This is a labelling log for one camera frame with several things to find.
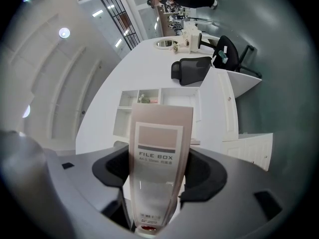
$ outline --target white cabinet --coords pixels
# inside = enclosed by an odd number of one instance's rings
[[[223,154],[254,163],[268,171],[273,134],[240,134],[237,141],[222,143]]]
[[[121,99],[117,109],[113,140],[129,142],[132,104],[140,103],[140,97],[150,101],[150,106],[161,104],[171,106],[193,107],[192,138],[197,138],[197,123],[201,120],[199,88],[162,88],[122,91]]]
[[[245,141],[226,141],[223,142],[223,154],[244,159],[245,156]]]
[[[218,82],[222,90],[222,99],[226,115],[226,133],[223,141],[234,141],[238,139],[238,117],[234,92],[227,71],[217,72]]]

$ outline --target white wall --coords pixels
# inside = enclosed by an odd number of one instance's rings
[[[157,38],[162,36],[160,23],[157,29],[154,29],[157,12],[146,4],[147,0],[126,0],[124,5],[126,10],[130,10],[141,32],[143,40]]]
[[[81,111],[88,108],[121,60],[91,17],[77,0],[31,0],[22,4],[0,43],[0,66],[6,73],[1,79],[5,83],[10,75],[15,81],[2,84],[1,91],[18,93],[11,109],[19,116],[27,107],[26,100],[30,100],[15,86],[19,84],[20,90],[34,98],[30,115],[21,121],[9,119],[15,122],[5,129],[18,127],[43,147],[75,149]],[[70,29],[69,38],[58,36],[62,27]]]
[[[112,0],[112,1],[115,3],[114,4],[115,7],[110,10],[114,11],[114,13],[117,13],[116,8],[118,11],[123,10],[123,9],[120,10],[120,8],[118,8],[120,4],[117,4],[115,2],[116,0]],[[98,27],[98,29],[101,31],[101,33],[103,34],[105,39],[108,41],[108,43],[113,47],[115,52],[119,55],[119,57],[123,59],[131,50],[129,49],[128,45],[124,41],[122,35],[120,34],[118,28],[114,24],[111,16],[106,11],[102,2],[100,0],[87,0],[87,1],[83,0],[81,1],[80,6],[88,15],[92,15],[93,13],[99,10],[103,10],[103,13],[101,13],[100,15],[96,17],[92,16],[91,20]],[[118,47],[115,47],[115,44],[120,39],[122,39],[121,44]]]

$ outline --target round mirror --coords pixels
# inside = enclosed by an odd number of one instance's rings
[[[177,44],[176,41],[165,40],[165,41],[158,42],[157,45],[158,45],[158,47],[171,47],[171,46],[173,46],[173,43]]]

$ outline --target gray surface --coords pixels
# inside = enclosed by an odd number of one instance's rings
[[[319,152],[318,56],[302,20],[287,0],[219,0],[197,16],[214,20],[207,32],[229,37],[239,54],[247,44],[256,48],[243,65],[263,81],[236,100],[239,130],[274,133],[269,173],[297,200]]]
[[[76,238],[50,178],[41,146],[23,134],[0,131],[0,148],[1,182],[30,221],[50,237]]]
[[[75,155],[75,149],[72,150],[59,150],[56,151],[56,154],[58,156],[70,156],[70,155]]]
[[[118,198],[119,189],[100,183],[93,176],[92,163],[120,147],[59,158],[52,150],[43,152],[28,137],[17,133],[0,136],[6,150],[0,160],[3,177],[21,206],[45,231],[56,238],[137,238],[98,211],[101,205]],[[185,203],[178,217],[157,238],[226,239],[247,234],[259,238],[253,232],[265,237],[289,213],[290,194],[277,185],[270,173],[249,162],[194,149],[225,167],[227,183],[207,202]],[[64,162],[75,166],[64,170]],[[253,196],[265,189],[283,208],[269,223]]]
[[[96,160],[121,148],[120,146],[114,149],[99,150],[87,154],[59,157],[61,164],[70,162],[74,165],[64,170],[66,175],[80,191],[81,195],[98,211],[104,210],[110,202],[117,199],[119,190],[117,188],[105,187],[93,175],[92,166]]]

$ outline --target desk drawer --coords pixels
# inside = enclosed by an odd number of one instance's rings
[[[253,163],[268,171],[273,148],[273,134],[244,134],[237,141],[222,143],[222,153]]]
[[[223,141],[238,140],[237,107],[229,76],[225,70],[218,71],[217,76],[222,90],[222,99],[226,116],[226,134],[223,137]]]

